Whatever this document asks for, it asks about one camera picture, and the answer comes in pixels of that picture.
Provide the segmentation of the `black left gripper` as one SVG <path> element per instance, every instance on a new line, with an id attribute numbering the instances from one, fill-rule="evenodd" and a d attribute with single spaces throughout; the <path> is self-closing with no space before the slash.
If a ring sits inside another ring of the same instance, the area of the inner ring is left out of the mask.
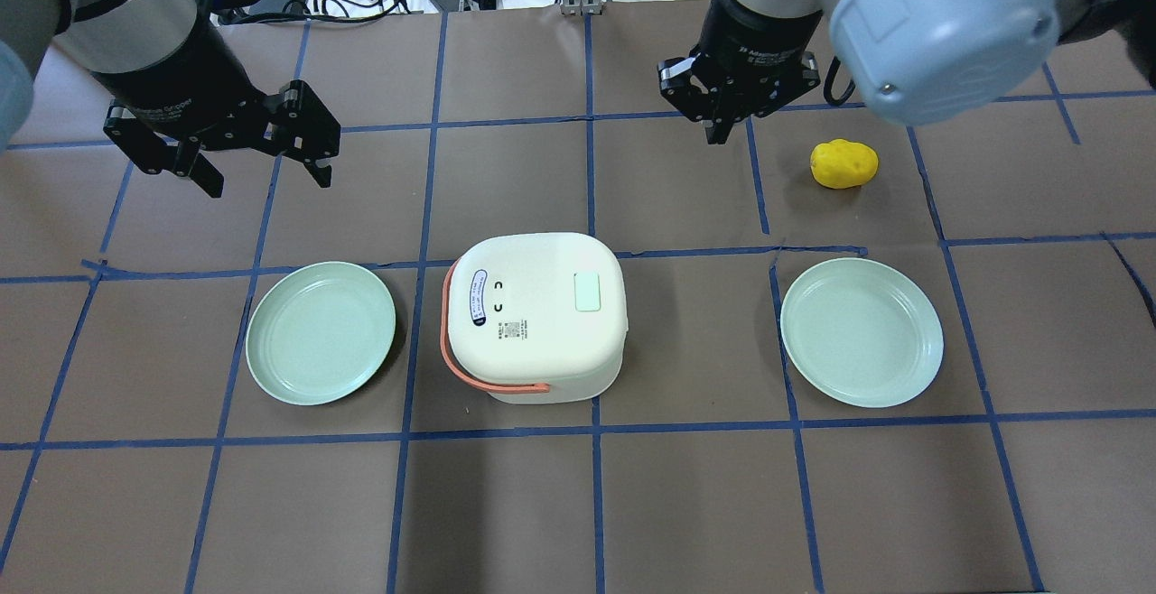
<path id="1" fill-rule="evenodd" d="M 304 79 L 258 88 L 203 14 L 158 60 L 91 60 L 88 70 L 112 97 L 103 132 L 139 171 L 169 171 L 218 199 L 224 178 L 207 153 L 249 149 L 299 162 L 323 190 L 333 181 L 341 125 L 323 97 Z"/>

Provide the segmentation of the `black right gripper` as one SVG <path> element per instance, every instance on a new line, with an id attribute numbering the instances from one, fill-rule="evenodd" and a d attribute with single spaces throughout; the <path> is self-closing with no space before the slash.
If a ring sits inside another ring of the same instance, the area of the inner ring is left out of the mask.
<path id="1" fill-rule="evenodd" d="M 725 144 L 734 124 L 775 113 L 818 86 L 807 47 L 821 15 L 812 5 L 801 15 L 773 15 L 739 0 L 710 0 L 696 46 L 657 66 L 659 95 L 705 124 L 707 144 Z"/>

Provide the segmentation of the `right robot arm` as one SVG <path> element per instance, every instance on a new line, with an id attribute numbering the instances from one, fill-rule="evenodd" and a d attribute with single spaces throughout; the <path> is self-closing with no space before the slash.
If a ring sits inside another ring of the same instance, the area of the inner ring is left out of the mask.
<path id="1" fill-rule="evenodd" d="M 897 125 L 944 121 L 1020 86 L 1061 44 L 1116 31 L 1153 83 L 1153 0 L 710 0 L 699 39 L 657 67 L 659 92 L 710 144 L 820 87 L 808 46 Z"/>

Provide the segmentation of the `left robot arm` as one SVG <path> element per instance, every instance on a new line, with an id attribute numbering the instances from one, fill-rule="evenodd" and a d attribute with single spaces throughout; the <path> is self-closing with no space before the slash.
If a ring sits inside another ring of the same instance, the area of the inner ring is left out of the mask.
<path id="1" fill-rule="evenodd" d="M 110 92 L 103 132 L 138 171 L 218 198 L 224 179 L 207 153 L 249 149 L 297 161 L 329 187 L 336 118 L 301 79 L 257 88 L 212 22 L 257 1 L 3 0 L 3 144 L 32 113 L 34 80 L 57 46 Z"/>

